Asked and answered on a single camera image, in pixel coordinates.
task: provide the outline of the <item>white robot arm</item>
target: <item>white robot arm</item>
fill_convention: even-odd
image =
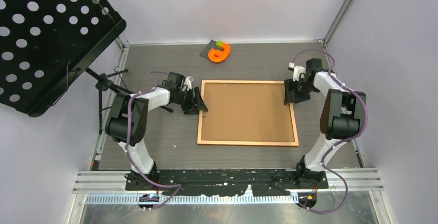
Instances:
[[[363,128],[365,112],[356,96],[338,84],[340,81],[336,75],[322,68],[321,59],[308,60],[306,69],[291,63],[289,70],[293,71],[293,78],[285,81],[285,104],[309,100],[312,91],[321,92],[326,97],[320,119],[321,135],[296,166],[297,185],[309,187],[324,177],[322,161],[327,164],[345,145],[340,141],[353,137]],[[363,92],[355,94],[366,102]]]
[[[146,131],[147,112],[170,103],[181,105],[181,109],[185,114],[198,114],[200,110],[208,111],[200,96],[199,87],[192,89],[192,81],[191,76],[186,78],[181,74],[171,72],[162,86],[158,86],[134,99],[131,116],[131,139],[129,142],[129,155],[133,162],[131,163],[131,169],[134,172],[138,172],[138,168],[143,174],[153,174],[153,169],[156,168],[143,139]],[[128,101],[133,95],[135,94],[119,93],[116,95],[105,125],[105,132],[114,141],[118,142],[125,153],[128,130],[126,114]]]

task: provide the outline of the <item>white wall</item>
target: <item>white wall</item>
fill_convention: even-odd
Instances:
[[[109,1],[136,44],[320,39],[344,0]]]
[[[118,56],[118,46],[113,43],[91,68],[98,73],[113,72]],[[63,221],[77,172],[87,169],[96,144],[95,84],[94,78],[82,74],[59,102],[38,118],[0,105],[1,223]]]
[[[329,49],[339,77],[367,93],[360,143],[398,223],[436,223],[437,0],[355,0]]]

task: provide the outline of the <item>orange plastic part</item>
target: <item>orange plastic part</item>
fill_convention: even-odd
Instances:
[[[210,49],[208,52],[208,58],[210,61],[219,63],[228,58],[228,55],[231,53],[230,45],[228,43],[223,43],[221,47],[224,49],[223,51],[215,50],[214,48]]]

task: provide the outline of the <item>cork board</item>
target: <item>cork board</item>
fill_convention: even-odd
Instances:
[[[297,147],[295,114],[282,81],[202,81],[199,145]]]

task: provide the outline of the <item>wooden frame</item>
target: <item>wooden frame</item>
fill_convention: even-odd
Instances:
[[[201,96],[204,99],[204,90],[205,84],[208,83],[223,83],[223,84],[284,84],[283,81],[223,81],[223,80],[204,80],[202,81],[201,86]],[[199,124],[198,124],[198,145],[234,145],[234,146],[281,146],[281,147],[297,147],[299,145],[298,142],[298,133],[296,130],[296,121],[295,121],[295,113],[293,111],[293,105],[289,105],[290,116],[292,122],[292,130],[293,130],[293,142],[265,142],[265,141],[228,141],[228,140],[202,140],[202,120],[203,120],[203,111],[199,112]]]

